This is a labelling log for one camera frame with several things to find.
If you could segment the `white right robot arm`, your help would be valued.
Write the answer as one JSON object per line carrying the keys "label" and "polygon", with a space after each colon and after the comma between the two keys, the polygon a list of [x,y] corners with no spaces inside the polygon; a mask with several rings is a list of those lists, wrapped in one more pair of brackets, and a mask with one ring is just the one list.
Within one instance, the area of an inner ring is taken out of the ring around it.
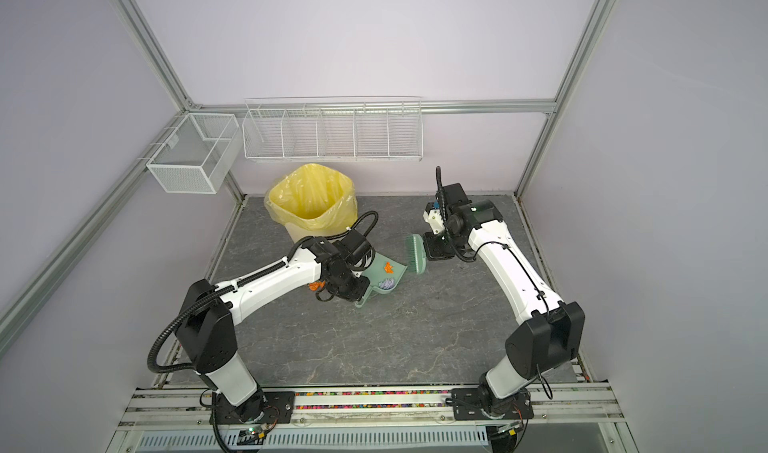
{"label": "white right robot arm", "polygon": [[440,167],[435,181],[435,199],[423,213],[429,230],[413,250],[424,258],[415,263],[480,261],[504,293],[516,329],[505,341],[503,358],[481,376],[477,388],[483,413],[500,418],[535,381],[552,395],[543,374],[576,358],[586,316],[578,303],[565,302],[535,271],[493,202],[471,201],[459,183],[444,185]]}

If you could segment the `green hand brush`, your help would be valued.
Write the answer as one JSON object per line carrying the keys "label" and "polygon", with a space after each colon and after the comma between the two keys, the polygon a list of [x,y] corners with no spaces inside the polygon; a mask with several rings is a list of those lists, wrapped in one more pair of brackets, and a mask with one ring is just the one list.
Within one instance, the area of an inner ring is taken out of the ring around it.
{"label": "green hand brush", "polygon": [[424,240],[421,235],[411,234],[405,239],[405,248],[408,255],[408,269],[422,275],[426,272],[427,257]]}

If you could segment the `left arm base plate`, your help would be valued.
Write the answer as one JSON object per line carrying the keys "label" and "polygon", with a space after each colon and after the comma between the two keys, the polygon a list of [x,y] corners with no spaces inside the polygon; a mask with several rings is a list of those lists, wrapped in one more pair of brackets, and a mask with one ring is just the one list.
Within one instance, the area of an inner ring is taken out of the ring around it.
{"label": "left arm base plate", "polygon": [[243,404],[233,406],[223,394],[217,394],[212,409],[220,425],[286,424],[291,420],[295,399],[292,390],[259,390]]}

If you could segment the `green plastic dustpan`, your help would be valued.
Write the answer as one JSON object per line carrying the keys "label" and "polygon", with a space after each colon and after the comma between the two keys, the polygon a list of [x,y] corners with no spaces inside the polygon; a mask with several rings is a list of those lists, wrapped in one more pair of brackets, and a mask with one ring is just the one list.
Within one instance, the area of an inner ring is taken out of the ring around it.
{"label": "green plastic dustpan", "polygon": [[[386,262],[389,262],[392,265],[394,270],[393,273],[386,273],[384,271],[384,265]],[[406,265],[398,263],[385,255],[377,253],[370,265],[361,274],[361,278],[365,277],[369,280],[369,286],[363,296],[354,303],[355,307],[362,308],[368,300],[376,295],[387,295],[392,293],[398,286],[406,271]],[[378,288],[378,284],[386,278],[395,278],[397,280],[397,285],[394,289],[383,291]]]}

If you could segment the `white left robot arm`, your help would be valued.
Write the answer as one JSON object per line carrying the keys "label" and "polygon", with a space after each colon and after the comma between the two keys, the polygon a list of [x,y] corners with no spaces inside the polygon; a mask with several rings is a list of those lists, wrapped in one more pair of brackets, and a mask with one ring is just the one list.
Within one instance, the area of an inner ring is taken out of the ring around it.
{"label": "white left robot arm", "polygon": [[191,370],[240,422],[259,419],[269,407],[260,384],[240,354],[235,327],[281,296],[320,282],[321,301],[357,302],[370,286],[363,276],[376,257],[368,235],[379,215],[368,211],[343,233],[305,236],[286,256],[248,275],[216,285],[192,284],[176,318],[153,342],[147,368],[155,374]]}

